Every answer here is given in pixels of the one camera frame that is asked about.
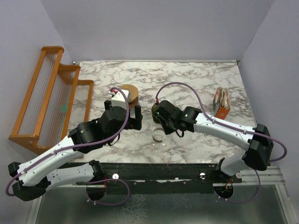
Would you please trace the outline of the clear glass dripper cone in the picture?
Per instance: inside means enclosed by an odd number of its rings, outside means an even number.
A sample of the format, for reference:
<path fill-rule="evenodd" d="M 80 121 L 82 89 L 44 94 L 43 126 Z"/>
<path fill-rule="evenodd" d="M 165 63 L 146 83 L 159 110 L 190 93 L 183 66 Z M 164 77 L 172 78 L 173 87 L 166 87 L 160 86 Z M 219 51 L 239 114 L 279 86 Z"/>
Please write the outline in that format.
<path fill-rule="evenodd" d="M 165 150 L 167 148 L 167 136 L 162 126 L 155 126 L 152 130 L 152 146 L 155 149 Z"/>

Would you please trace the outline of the orange coffee filter box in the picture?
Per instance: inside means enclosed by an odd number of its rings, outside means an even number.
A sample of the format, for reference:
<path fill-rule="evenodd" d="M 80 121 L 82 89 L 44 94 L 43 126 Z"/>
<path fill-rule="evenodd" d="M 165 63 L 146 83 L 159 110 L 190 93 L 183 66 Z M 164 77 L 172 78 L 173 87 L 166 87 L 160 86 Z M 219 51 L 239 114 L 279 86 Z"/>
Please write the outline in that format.
<path fill-rule="evenodd" d="M 214 116 L 225 119 L 230 111 L 229 89 L 218 87 L 213 98 Z"/>

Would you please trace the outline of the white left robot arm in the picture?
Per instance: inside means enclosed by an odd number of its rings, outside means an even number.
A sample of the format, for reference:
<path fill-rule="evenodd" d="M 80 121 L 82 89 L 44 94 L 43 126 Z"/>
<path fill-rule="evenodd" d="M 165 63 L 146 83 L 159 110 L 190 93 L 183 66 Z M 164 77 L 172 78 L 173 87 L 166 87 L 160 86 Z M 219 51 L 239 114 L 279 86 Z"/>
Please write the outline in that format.
<path fill-rule="evenodd" d="M 80 123 L 54 147 L 26 162 L 12 162 L 8 166 L 12 179 L 6 186 L 8 196 L 16 196 L 23 201 L 36 199 L 48 190 L 74 182 L 98 184 L 106 179 L 99 161 L 73 163 L 72 160 L 90 151 L 112 146 L 125 130 L 140 130 L 142 112 L 139 105 L 134 106 L 135 117 L 125 107 L 112 106 L 104 102 L 105 111 L 100 118 Z"/>

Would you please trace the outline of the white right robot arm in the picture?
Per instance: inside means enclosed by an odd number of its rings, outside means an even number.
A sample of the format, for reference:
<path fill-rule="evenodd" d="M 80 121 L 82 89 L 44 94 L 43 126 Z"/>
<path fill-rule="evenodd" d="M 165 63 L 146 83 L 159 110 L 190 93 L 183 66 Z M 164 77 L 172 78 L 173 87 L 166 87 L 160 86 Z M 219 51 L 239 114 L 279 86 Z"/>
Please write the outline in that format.
<path fill-rule="evenodd" d="M 219 122 L 215 117 L 205 115 L 201 109 L 188 106 L 180 110 L 167 100 L 152 106 L 152 117 L 161 124 L 167 135 L 178 131 L 204 133 L 238 146 L 241 152 L 219 161 L 214 172 L 219 182 L 226 182 L 245 169 L 265 171 L 268 167 L 274 144 L 264 125 L 251 127 Z"/>

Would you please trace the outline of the dark green glass dripper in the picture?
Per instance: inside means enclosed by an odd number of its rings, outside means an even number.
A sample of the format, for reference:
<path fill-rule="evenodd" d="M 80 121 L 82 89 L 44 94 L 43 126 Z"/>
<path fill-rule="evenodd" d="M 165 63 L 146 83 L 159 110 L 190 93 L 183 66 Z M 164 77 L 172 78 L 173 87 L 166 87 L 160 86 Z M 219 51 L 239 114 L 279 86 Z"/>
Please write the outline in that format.
<path fill-rule="evenodd" d="M 157 104 L 155 103 L 151 108 L 152 118 L 156 124 L 160 124 L 160 121 L 157 119 L 156 108 L 157 108 Z"/>

